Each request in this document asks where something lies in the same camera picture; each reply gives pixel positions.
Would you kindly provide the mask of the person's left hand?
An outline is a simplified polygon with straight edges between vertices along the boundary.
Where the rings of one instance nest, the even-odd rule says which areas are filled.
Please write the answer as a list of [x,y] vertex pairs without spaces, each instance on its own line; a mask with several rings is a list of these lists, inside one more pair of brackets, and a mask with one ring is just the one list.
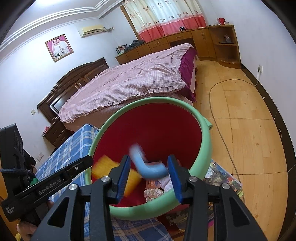
[[16,226],[18,233],[24,241],[30,241],[37,228],[34,224],[22,220]]

